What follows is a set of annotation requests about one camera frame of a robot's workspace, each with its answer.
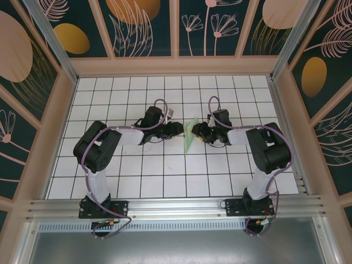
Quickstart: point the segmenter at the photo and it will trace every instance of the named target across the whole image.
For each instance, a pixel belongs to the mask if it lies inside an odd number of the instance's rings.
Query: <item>white ventilation strip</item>
[[[97,232],[115,231],[125,222],[112,227],[104,227]],[[92,232],[92,222],[46,222],[41,223],[38,233],[83,233]],[[244,229],[245,219],[199,220],[199,221],[133,221],[124,228],[124,232],[150,231],[203,231],[203,230],[238,230]]]

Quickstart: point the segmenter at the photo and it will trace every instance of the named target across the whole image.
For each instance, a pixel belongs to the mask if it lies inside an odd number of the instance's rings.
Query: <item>dark green wallpaper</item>
[[[41,120],[57,72],[10,1],[0,1],[0,35],[0,84]]]
[[[292,73],[310,117],[351,78],[352,10],[335,1]]]
[[[116,57],[171,56],[169,0],[99,0],[99,5]]]
[[[6,216],[7,216],[7,212],[0,210],[0,233],[1,233],[2,227],[4,226]]]
[[[88,0],[46,0],[39,4],[70,58],[107,57]]]
[[[348,222],[350,223],[350,226],[352,228],[352,205],[345,207],[344,209],[345,209],[345,213],[346,213]]]
[[[204,0],[180,1],[180,56],[204,56],[204,44],[207,56],[235,54],[249,2],[223,2],[209,7]]]
[[[352,92],[315,127],[339,195],[352,191]]]
[[[0,196],[12,199],[37,130],[0,99]]]

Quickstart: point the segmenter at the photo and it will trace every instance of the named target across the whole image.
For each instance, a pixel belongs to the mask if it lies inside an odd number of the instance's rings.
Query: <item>enclosure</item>
[[[1,1],[0,262],[351,263],[351,29],[351,0]],[[252,182],[252,149],[185,150],[185,131],[114,150],[108,191],[132,222],[95,241],[73,152],[89,127],[160,98],[172,122],[207,122],[212,96],[293,146],[272,229],[248,236],[221,205]]]

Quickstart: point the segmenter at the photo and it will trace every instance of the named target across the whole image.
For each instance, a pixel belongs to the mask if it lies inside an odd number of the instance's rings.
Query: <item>gray metal surface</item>
[[[275,62],[275,65],[271,71],[272,80],[277,80],[280,76],[281,71],[286,66],[288,59],[290,58],[293,50],[300,41],[302,35],[306,31],[311,18],[317,11],[321,0],[309,0],[303,7],[302,13],[297,18],[295,26],[292,28],[290,35],[288,36],[284,46],[282,47],[280,54]]]
[[[243,230],[122,232],[108,240],[89,233],[40,233],[32,264],[325,263],[312,220],[278,219],[263,237]]]

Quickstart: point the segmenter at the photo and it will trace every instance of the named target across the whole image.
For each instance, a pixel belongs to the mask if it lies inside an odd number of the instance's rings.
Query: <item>yellow circle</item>
[[[314,97],[324,86],[327,75],[325,62],[318,57],[310,58],[304,65],[302,73],[302,89],[309,96]]]
[[[266,0],[263,21],[272,29],[290,29],[297,21],[307,0]]]
[[[63,23],[57,25],[54,31],[66,51],[83,54],[89,50],[89,39],[79,27]]]
[[[142,24],[139,12],[136,9],[135,2],[140,12],[142,10],[148,15],[149,20],[154,19],[160,10],[160,0],[106,0],[110,11],[120,21],[127,24]]]
[[[0,11],[0,76],[19,83],[32,68],[33,51],[26,30],[12,16]]]

